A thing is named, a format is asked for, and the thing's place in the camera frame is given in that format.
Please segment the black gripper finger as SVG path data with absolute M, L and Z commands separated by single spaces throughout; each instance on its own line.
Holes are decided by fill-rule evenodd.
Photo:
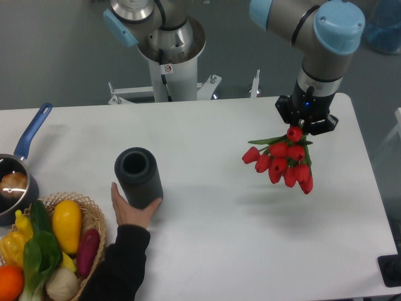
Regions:
M 279 96 L 275 107 L 284 123 L 288 125 L 299 125 L 299 112 L 298 109 L 295 108 L 291 97 L 285 95 Z
M 328 114 L 324 120 L 314 122 L 310 125 L 309 133 L 311 135 L 320 135 L 334 131 L 338 124 L 338 118 L 332 114 Z

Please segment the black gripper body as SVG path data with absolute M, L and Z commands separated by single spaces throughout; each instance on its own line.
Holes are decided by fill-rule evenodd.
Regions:
M 326 119 L 330 113 L 330 105 L 334 96 L 334 93 L 327 96 L 316 96 L 313 87 L 303 90 L 296 83 L 290 96 L 289 109 L 302 120 L 321 121 Z

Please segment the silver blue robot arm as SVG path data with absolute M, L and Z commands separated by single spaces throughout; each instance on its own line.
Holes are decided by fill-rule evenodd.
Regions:
M 347 1 L 251 1 L 251 19 L 304 54 L 294 90 L 276 108 L 286 124 L 303 123 L 307 134 L 335 129 L 331 102 L 357 50 L 365 17 Z M 196 61 L 206 45 L 202 25 L 187 12 L 186 1 L 112 1 L 103 20 L 121 44 L 137 47 L 155 72 L 157 101 L 192 100 L 197 69 L 173 80 L 165 65 Z

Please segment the black sleeved forearm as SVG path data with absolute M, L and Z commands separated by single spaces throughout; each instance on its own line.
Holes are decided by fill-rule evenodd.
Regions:
M 105 249 L 104 260 L 96 267 L 80 300 L 134 300 L 145 276 L 146 250 L 150 233 L 139 226 L 117 229 L 114 244 Z

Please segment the bare human hand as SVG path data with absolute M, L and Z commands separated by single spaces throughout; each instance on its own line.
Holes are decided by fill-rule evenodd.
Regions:
M 152 216 L 160 206 L 162 199 L 153 200 L 145 209 L 137 209 L 129 205 L 129 203 L 121 196 L 117 188 L 117 184 L 112 182 L 111 199 L 117 225 L 132 225 L 146 229 L 152 219 Z

